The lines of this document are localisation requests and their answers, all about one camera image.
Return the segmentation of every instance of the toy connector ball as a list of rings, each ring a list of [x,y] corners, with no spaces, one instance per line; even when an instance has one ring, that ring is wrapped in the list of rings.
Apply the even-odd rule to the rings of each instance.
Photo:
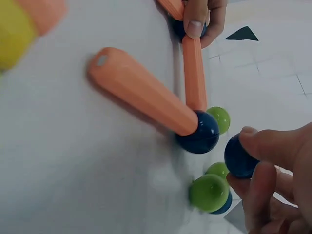
[[[209,108],[207,110],[207,113],[212,115],[218,122],[220,134],[224,134],[228,131],[231,123],[231,118],[229,113],[225,109],[214,106],[212,108]]]
[[[190,204],[204,212],[216,212],[228,201],[230,187],[219,176],[203,175],[189,187]]]
[[[173,32],[175,33],[175,35],[179,38],[179,41],[182,42],[182,39],[183,39],[183,38],[185,37],[185,35],[186,35],[186,32],[185,32],[185,30],[184,30],[183,21],[178,21],[178,20],[175,20],[174,18],[170,18],[170,25],[171,25],[172,30],[173,30]],[[203,35],[205,35],[206,30],[207,30],[207,25],[206,25],[206,23],[205,23],[205,24],[204,24],[204,27],[203,27],[203,31],[202,31],[200,37],[202,37]]]
[[[226,167],[226,164],[224,162],[217,162],[211,165],[208,170],[206,171],[206,175],[216,175],[219,176],[224,180],[224,182],[228,185],[228,182],[226,180],[226,175],[229,173],[229,169]],[[213,215],[220,215],[229,210],[229,208],[232,205],[233,197],[231,194],[231,191],[229,191],[228,199],[226,200],[225,204],[218,209],[217,211],[211,212]]]
[[[226,176],[229,173],[229,169],[227,168],[224,162],[217,162],[211,165],[205,174],[214,174],[220,176],[223,180],[226,180]]]
[[[175,135],[178,144],[193,154],[204,154],[211,151],[219,141],[219,126],[212,115],[195,111],[198,117],[196,131],[187,136]]]
[[[214,212],[210,212],[212,215],[220,215],[220,214],[223,214],[225,212],[227,212],[231,205],[232,205],[232,202],[233,202],[233,197],[232,197],[232,194],[231,194],[231,191],[229,191],[229,196],[228,196],[228,199],[226,200],[225,204],[217,211],[214,211]]]
[[[225,147],[224,161],[236,178],[249,179],[254,173],[259,160],[251,157],[239,142],[239,134],[232,137]]]

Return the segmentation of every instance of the green ball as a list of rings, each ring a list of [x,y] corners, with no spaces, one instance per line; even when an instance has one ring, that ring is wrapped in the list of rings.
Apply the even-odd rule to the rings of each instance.
[[[189,188],[190,204],[201,211],[219,210],[229,197],[230,187],[219,176],[208,174],[193,181]]]
[[[206,171],[206,174],[214,174],[214,175],[220,176],[226,182],[227,182],[226,176],[228,173],[229,173],[229,169],[227,168],[224,162],[214,163]]]
[[[217,106],[209,108],[207,113],[212,115],[218,122],[220,134],[226,133],[231,123],[229,113],[225,109]]]

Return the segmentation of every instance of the gray line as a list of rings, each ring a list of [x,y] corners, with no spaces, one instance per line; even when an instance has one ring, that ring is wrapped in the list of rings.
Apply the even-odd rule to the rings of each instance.
[[[304,88],[303,88],[303,86],[302,86],[302,84],[301,84],[301,81],[300,81],[300,79],[299,79],[298,74],[296,74],[296,77],[297,77],[297,79],[298,79],[298,81],[299,81],[299,83],[300,83],[300,86],[301,86],[301,89],[302,89],[302,91],[303,91],[303,94],[306,95],[306,92],[304,91]]]
[[[213,58],[216,58],[216,57],[220,57],[220,55],[216,55],[216,56],[210,57],[209,59],[213,59]]]

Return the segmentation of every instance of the orange plastic rod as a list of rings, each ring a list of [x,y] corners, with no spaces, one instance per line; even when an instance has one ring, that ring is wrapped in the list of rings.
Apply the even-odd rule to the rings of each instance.
[[[186,136],[197,129],[195,112],[126,52],[102,49],[91,60],[88,73],[98,86],[175,133]]]
[[[184,4],[182,0],[158,0],[160,5],[176,20],[183,20]]]
[[[200,39],[182,40],[186,105],[195,111],[207,110],[207,95]]]
[[[47,34],[67,13],[66,0],[15,0],[31,16],[40,36]]]

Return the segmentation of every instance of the dark blue sphere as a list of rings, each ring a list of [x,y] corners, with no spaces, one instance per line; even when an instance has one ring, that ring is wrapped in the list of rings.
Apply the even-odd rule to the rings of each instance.
[[[224,161],[230,173],[236,178],[249,179],[259,160],[251,157],[239,142],[239,134],[232,137],[225,147]]]
[[[219,141],[219,126],[212,115],[195,111],[198,117],[196,131],[187,136],[175,135],[178,144],[193,154],[204,154],[212,150]]]
[[[170,24],[171,24],[172,30],[173,30],[173,32],[175,33],[175,35],[179,38],[180,42],[182,42],[182,39],[183,39],[183,38],[185,37],[185,35],[186,35],[186,32],[185,32],[185,30],[184,30],[183,21],[178,21],[178,20],[175,20],[174,18],[171,18],[171,19],[170,19]],[[205,35],[206,30],[207,30],[207,25],[206,25],[206,23],[205,23],[205,24],[204,24],[204,27],[203,27],[203,31],[202,31],[200,37],[202,37],[203,35]]]
[[[220,215],[220,214],[223,214],[224,212],[227,212],[228,209],[231,207],[232,202],[233,202],[233,197],[232,197],[231,192],[229,192],[229,197],[226,200],[225,204],[219,210],[217,210],[215,212],[211,212],[211,214]]]

